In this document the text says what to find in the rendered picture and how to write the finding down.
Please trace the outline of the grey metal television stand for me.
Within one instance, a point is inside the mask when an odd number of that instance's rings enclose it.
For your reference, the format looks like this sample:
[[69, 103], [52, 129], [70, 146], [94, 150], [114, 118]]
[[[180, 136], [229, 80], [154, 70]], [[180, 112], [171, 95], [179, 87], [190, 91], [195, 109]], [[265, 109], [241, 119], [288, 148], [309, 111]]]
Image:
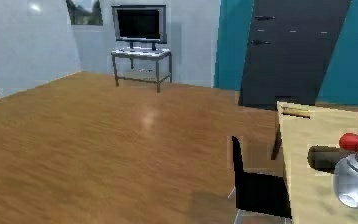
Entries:
[[[126, 58], [130, 60], [131, 66], [134, 66], [135, 60], [149, 60], [155, 63], [155, 79], [154, 80], [146, 80], [146, 83], [153, 83], [156, 85], [156, 92], [159, 93], [161, 91], [161, 84], [165, 80], [169, 80], [169, 82], [173, 81], [173, 61], [172, 61], [172, 52], [169, 49], [160, 49], [153, 51], [149, 48], [143, 47], [127, 47], [121, 48], [111, 51], [112, 58], [112, 67], [113, 74], [115, 79], [115, 85], [119, 86], [120, 80], [129, 80], [129, 81], [137, 81], [144, 82], [144, 79], [138, 78], [130, 78], [125, 76], [119, 76], [117, 71], [117, 58]], [[164, 77], [160, 77], [160, 61], [167, 58], [168, 59], [168, 74]]]

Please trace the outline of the black television set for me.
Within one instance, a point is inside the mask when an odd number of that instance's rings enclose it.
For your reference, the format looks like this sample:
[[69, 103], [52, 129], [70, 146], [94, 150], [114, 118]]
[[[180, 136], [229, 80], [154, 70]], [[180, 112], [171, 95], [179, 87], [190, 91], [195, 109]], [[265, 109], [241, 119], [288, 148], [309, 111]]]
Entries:
[[151, 43], [152, 49], [157, 44], [167, 43], [167, 20], [165, 5], [114, 5], [112, 16], [117, 41]]

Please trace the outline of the black chair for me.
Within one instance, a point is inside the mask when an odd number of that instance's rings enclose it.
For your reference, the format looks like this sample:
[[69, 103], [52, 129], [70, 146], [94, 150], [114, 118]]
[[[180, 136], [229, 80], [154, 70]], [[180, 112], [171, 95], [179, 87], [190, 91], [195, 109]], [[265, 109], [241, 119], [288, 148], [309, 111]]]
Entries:
[[240, 141], [231, 137], [235, 205], [233, 224], [241, 224], [244, 211], [291, 219], [287, 186], [283, 177], [244, 170]]

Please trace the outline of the yellow flat dish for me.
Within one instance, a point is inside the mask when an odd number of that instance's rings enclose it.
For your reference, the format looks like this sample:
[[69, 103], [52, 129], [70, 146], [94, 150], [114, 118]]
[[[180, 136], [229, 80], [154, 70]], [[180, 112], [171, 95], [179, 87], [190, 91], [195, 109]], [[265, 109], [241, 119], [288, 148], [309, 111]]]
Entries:
[[301, 108], [293, 108], [293, 107], [283, 107], [282, 108], [283, 115], [302, 117], [302, 118], [310, 118], [310, 114], [308, 110], [304, 110]]

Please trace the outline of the silver round vase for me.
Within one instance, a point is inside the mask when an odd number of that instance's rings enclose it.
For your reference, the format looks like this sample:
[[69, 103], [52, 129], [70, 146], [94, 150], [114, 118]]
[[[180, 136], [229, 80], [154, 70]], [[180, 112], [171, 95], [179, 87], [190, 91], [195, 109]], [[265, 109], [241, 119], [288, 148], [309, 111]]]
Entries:
[[336, 198], [343, 205], [358, 209], [358, 153], [350, 154], [336, 164], [333, 187]]

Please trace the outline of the dark grey fridge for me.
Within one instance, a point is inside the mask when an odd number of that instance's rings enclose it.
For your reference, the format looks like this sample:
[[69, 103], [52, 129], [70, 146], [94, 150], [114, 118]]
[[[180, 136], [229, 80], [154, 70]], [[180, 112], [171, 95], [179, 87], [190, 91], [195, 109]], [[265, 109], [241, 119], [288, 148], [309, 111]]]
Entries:
[[[313, 105], [351, 0], [254, 0], [239, 104], [274, 110]], [[257, 21], [255, 16], [274, 16]], [[251, 40], [271, 44], [251, 45]]]

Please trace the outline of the pale wooden table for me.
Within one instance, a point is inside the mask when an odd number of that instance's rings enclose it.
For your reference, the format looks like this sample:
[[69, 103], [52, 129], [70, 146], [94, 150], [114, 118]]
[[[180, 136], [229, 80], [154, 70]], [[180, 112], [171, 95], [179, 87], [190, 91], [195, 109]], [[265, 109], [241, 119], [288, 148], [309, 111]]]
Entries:
[[[283, 115], [283, 107], [308, 110], [310, 118]], [[358, 224], [358, 209], [335, 197], [333, 176], [307, 162], [311, 146], [337, 147], [343, 134], [358, 134], [358, 112], [281, 101], [277, 109], [293, 224]]]

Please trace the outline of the red apple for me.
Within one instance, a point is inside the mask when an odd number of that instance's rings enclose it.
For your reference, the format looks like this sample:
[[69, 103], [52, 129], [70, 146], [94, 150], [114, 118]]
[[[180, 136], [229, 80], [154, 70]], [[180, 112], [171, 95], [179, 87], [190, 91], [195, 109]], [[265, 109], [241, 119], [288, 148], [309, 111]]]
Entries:
[[358, 152], [358, 134], [343, 134], [339, 139], [339, 146], [345, 150]]

